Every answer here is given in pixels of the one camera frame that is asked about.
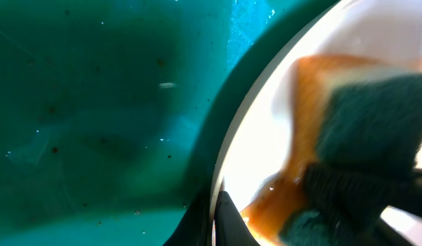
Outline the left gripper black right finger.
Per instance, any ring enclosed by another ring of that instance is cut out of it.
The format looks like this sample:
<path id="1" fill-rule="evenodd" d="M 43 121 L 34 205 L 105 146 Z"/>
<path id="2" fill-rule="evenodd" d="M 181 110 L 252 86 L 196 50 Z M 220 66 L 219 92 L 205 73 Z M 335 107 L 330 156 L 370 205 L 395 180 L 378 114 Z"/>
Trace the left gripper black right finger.
<path id="1" fill-rule="evenodd" d="M 217 246 L 259 246 L 226 191 L 218 194 L 214 220 Z"/>

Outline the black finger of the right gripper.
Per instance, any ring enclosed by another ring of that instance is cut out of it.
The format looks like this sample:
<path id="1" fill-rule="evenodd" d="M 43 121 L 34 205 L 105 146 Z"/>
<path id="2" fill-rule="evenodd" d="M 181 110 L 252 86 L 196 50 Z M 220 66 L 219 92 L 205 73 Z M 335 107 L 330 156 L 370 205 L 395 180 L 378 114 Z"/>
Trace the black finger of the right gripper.
<path id="1" fill-rule="evenodd" d="M 408 180 L 383 180 L 382 184 L 386 191 L 378 198 L 388 209 L 376 221 L 374 243 L 386 246 L 422 243 L 422 169 L 414 169 Z"/>
<path id="2" fill-rule="evenodd" d="M 353 232 L 373 231 L 388 205 L 414 191 L 410 181 L 397 182 L 321 164 L 306 168 L 303 188 L 330 225 L 342 221 Z"/>

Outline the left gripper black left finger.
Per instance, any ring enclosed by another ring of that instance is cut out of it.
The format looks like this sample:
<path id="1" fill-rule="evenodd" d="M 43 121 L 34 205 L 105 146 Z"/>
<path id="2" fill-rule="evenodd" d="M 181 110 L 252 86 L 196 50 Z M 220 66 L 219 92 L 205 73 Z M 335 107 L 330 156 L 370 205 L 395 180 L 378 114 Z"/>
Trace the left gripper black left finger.
<path id="1" fill-rule="evenodd" d="M 209 246 L 209 202 L 208 191 L 198 193 L 163 246 Z"/>

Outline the green and yellow sponge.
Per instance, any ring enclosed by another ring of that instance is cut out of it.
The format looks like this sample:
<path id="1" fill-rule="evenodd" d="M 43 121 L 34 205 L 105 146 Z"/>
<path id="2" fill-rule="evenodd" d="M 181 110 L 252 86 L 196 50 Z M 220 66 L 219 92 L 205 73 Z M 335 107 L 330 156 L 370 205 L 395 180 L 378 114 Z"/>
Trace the green and yellow sponge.
<path id="1" fill-rule="evenodd" d="M 241 213 L 271 245 L 376 245 L 374 230 L 330 225 L 303 188 L 306 168 L 410 179 L 422 144 L 422 72 L 349 55 L 299 58 L 290 156 Z"/>

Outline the white plate with dark stain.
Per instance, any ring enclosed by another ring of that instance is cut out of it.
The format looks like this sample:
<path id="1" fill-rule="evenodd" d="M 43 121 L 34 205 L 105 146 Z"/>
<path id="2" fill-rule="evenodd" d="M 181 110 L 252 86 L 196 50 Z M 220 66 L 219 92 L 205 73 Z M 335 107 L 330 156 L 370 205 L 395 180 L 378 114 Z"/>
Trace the white plate with dark stain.
<path id="1" fill-rule="evenodd" d="M 279 50 L 253 83 L 224 138 L 214 173 L 213 215 L 220 191 L 230 195 L 241 215 L 287 164 L 296 64 L 313 55 L 349 55 L 422 72 L 422 1 L 339 1 Z"/>

